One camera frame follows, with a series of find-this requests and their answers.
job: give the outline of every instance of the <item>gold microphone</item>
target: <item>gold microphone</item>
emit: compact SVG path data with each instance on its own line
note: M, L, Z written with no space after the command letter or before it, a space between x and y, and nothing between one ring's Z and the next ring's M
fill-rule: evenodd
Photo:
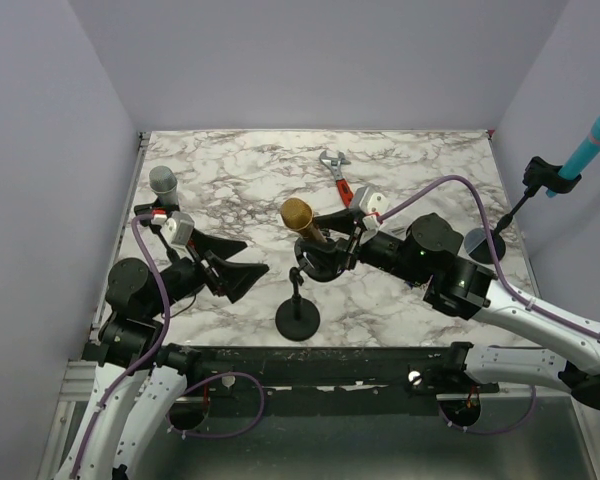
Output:
M313 210L306 202L299 198L289 198L280 207L280 215L286 227L300 234L305 240L327 242L313 223Z

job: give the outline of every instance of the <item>marble tabletop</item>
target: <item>marble tabletop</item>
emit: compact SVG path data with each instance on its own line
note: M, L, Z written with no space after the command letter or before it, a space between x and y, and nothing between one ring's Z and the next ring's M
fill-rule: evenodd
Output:
M323 150L344 152L351 165L343 173L351 188L373 185L397 205L441 175L467 177L478 188L492 225L506 202L487 135L484 132L334 132L196 131L152 134L139 177L134 205L152 202L149 171L166 165L178 177L181 210L199 230L242 239L248 248L235 261L265 262L270 271L236 304L207 289L188 311L174 318L166 342L183 345L301 345L279 335L274 316L291 295L289 268L295 265L293 242L279 216L289 197L302 198L319 214L343 208L333 177L318 161ZM392 218L388 228L407 226L431 212L466 234L479 223L478 210L464 186L450 182ZM160 268L168 265L159 241L143 238ZM520 240L513 229L504 235L503 269L510 281L532 292ZM130 228L120 258L142 255ZM317 305L322 323L303 345L432 346L452 341L527 345L525 340L474 321L449 318L422 301L424 290L372 267L359 264L327 284L307 279L301 293ZM188 300L176 304L179 310Z

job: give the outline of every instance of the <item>gray wall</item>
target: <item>gray wall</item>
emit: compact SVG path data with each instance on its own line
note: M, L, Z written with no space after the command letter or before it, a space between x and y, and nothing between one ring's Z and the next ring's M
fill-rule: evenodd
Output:
M572 0L494 137L510 197L533 155L564 163L599 114L600 0ZM542 295L600 320L600 155L583 177L567 196L538 194L518 220Z
M565 0L70 0L142 129L493 128Z
M35 478L136 146L68 2L0 0L0 480Z

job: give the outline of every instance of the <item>red wrench handle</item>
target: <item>red wrench handle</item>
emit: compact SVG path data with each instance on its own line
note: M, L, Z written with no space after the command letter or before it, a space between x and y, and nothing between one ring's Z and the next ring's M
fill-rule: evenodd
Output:
M338 187L338 193L340 194L342 203L344 203L345 207L348 207L351 203L351 200L353 200L353 192L349 188L349 184L343 178L342 180L336 181L336 186Z

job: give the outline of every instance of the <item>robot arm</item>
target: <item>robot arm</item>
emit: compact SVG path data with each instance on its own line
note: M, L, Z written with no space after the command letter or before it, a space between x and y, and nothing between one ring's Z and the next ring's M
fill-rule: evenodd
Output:
M151 205L138 208L150 211L141 218L156 222L140 220L141 224L151 227L161 239L163 232L156 227L166 226L168 244L191 258L170 255L173 264L159 272L166 299L151 269L141 260L127 258L112 267L105 299L113 313L100 329L100 345L93 352L99 365L94 388L74 444L55 480L103 480L112 475L116 480L131 478L153 433L186 389L192 360L190 354L155 347L165 332L153 317L163 311L165 301L172 305L205 286L234 303L269 270L264 264L227 261L245 249L246 243L205 235L194 228L186 214ZM139 364L145 356L151 358ZM154 362L158 365L136 400Z
M426 285L424 300L445 315L504 328L543 348L473 346L464 373L479 383L514 382L571 392L600 410L600 322L580 317L516 289L522 303L491 270L458 256L463 237L435 213L408 228L405 240L379 230L378 214L388 202L364 187L347 210L316 217L315 225L349 235L318 243L298 239L300 267L326 282L355 268L372 265L410 286ZM534 307L559 316L557 322ZM589 335L597 333L597 338Z

